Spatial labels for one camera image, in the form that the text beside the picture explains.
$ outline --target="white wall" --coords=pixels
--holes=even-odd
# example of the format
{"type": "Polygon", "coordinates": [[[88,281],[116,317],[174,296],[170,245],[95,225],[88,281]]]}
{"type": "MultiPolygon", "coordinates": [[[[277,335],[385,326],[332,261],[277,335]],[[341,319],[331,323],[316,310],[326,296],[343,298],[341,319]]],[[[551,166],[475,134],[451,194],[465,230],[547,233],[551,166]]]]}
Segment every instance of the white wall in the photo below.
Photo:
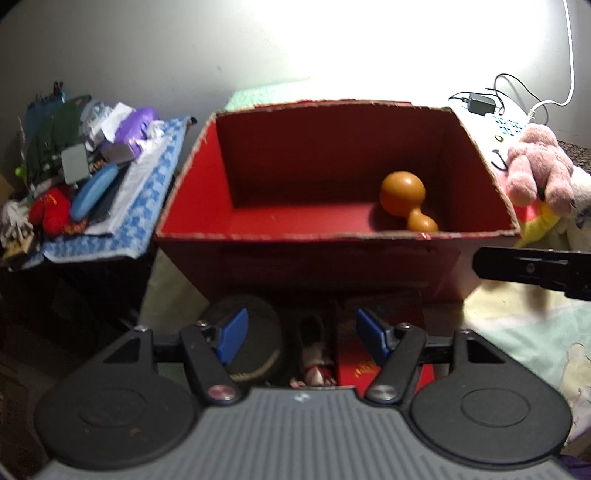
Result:
{"type": "MultiPolygon", "coordinates": [[[[570,106],[550,107],[550,126],[591,147],[591,5],[569,5],[578,85],[570,106]]],[[[246,87],[333,79],[404,99],[492,86],[501,71],[544,99],[566,97],[561,0],[22,0],[0,22],[0,171],[18,162],[17,115],[56,79],[70,96],[201,123],[246,87]]]]}

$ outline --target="white power cord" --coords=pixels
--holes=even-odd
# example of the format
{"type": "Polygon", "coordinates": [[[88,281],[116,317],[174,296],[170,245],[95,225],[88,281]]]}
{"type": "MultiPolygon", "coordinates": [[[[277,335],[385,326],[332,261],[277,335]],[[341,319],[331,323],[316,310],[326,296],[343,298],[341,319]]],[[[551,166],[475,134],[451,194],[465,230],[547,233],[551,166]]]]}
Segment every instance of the white power cord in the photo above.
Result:
{"type": "Polygon", "coordinates": [[[555,100],[544,100],[543,102],[536,103],[530,110],[528,114],[528,123],[530,123],[535,117],[535,111],[540,108],[542,105],[548,105],[552,103],[553,105],[558,106],[566,106],[570,103],[573,99],[574,93],[574,59],[573,59],[573,33],[570,29],[570,15],[569,15],[569,6],[566,0],[562,0],[564,3],[564,12],[566,13],[566,29],[569,34],[569,60],[570,60],[570,92],[569,96],[563,103],[558,103],[555,100]]]}

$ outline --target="blue plaid cloth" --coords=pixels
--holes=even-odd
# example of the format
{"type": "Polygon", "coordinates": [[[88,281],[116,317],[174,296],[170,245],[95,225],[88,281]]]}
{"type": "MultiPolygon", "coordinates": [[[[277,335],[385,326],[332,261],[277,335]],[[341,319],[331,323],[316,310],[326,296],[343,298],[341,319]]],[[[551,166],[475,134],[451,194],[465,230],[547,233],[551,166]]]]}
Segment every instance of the blue plaid cloth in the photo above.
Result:
{"type": "Polygon", "coordinates": [[[58,237],[54,242],[43,243],[41,251],[31,257],[23,268],[35,267],[45,258],[52,262],[68,263],[116,257],[138,258],[144,254],[150,245],[152,232],[178,163],[188,119],[189,117],[176,118],[165,123],[164,134],[169,135],[171,141],[116,234],[58,237]]]}

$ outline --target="round black pad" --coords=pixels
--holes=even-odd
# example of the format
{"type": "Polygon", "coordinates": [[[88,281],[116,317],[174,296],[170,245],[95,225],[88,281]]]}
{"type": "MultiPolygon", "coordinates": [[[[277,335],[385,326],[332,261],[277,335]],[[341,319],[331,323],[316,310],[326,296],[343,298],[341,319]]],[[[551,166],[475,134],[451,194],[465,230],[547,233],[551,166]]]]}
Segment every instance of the round black pad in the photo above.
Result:
{"type": "Polygon", "coordinates": [[[281,360],[283,337],[275,309],[253,295],[232,295],[211,305],[200,320],[219,325],[241,308],[248,310],[248,333],[226,370],[239,385],[257,384],[269,378],[281,360]]]}
{"type": "Polygon", "coordinates": [[[550,456],[570,428],[562,396],[511,359],[462,365],[419,391],[411,416],[435,446],[485,465],[550,456]]]}
{"type": "Polygon", "coordinates": [[[35,427],[52,456],[78,468],[114,470],[181,443],[195,420],[191,396],[154,372],[130,372],[83,367],[39,402],[35,427]]]}
{"type": "Polygon", "coordinates": [[[530,404],[504,388],[481,388],[462,399],[462,413],[485,427],[510,427],[527,417],[530,404]]]}

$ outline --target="white plush toy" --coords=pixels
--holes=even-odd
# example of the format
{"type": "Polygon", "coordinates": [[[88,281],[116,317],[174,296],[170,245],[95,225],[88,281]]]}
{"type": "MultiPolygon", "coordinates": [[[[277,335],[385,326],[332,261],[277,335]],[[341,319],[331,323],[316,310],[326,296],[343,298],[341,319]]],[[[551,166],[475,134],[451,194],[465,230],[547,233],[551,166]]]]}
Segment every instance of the white plush toy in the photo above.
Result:
{"type": "Polygon", "coordinates": [[[4,248],[13,240],[22,242],[33,231],[33,226],[27,220],[26,206],[14,200],[7,201],[2,207],[1,221],[0,242],[4,248]]]}
{"type": "Polygon", "coordinates": [[[558,233],[565,233],[571,250],[591,251],[591,175],[575,167],[570,179],[575,202],[575,213],[556,225],[558,233]]]}

